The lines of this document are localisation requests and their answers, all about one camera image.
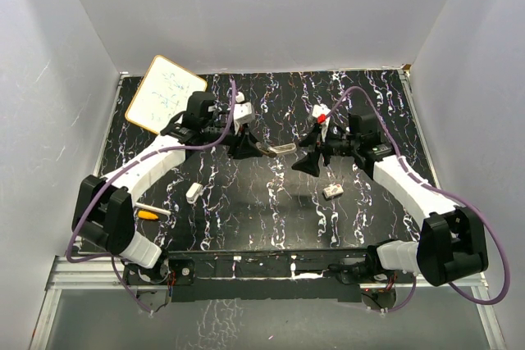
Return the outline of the beige grey stapler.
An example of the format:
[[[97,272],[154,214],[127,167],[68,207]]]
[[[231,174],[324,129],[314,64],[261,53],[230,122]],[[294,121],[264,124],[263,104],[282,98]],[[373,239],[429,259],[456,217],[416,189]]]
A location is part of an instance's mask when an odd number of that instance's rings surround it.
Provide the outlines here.
[[[256,147],[256,157],[280,157],[290,155],[297,151],[297,146],[295,143],[288,143],[283,145],[272,146],[268,143],[257,142]]]

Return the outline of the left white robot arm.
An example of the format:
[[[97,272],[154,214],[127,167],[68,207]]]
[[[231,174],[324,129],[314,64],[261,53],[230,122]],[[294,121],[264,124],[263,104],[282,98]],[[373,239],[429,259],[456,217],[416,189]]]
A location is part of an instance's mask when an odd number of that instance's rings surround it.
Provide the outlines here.
[[[231,107],[221,111],[213,93],[193,92],[185,109],[158,131],[153,142],[126,165],[103,177],[87,176],[80,185],[72,221],[72,238],[101,248],[111,257],[140,267],[149,282],[159,284],[169,274],[166,253],[135,228],[138,199],[193,152],[219,144],[235,159],[261,157],[248,125],[255,118],[251,102],[234,91]]]

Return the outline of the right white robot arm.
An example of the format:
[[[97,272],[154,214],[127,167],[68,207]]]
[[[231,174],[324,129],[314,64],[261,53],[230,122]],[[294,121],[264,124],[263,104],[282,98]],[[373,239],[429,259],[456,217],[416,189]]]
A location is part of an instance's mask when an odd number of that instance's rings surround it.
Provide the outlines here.
[[[330,126],[328,109],[316,105],[309,118],[313,127],[300,141],[306,155],[293,170],[319,176],[320,165],[331,157],[351,157],[368,177],[388,191],[418,224],[418,241],[387,240],[367,247],[366,259],[357,264],[358,275],[385,281],[395,270],[423,275],[434,286],[448,284],[488,267],[486,237],[478,214],[430,189],[395,153],[373,115],[352,115],[349,129]]]

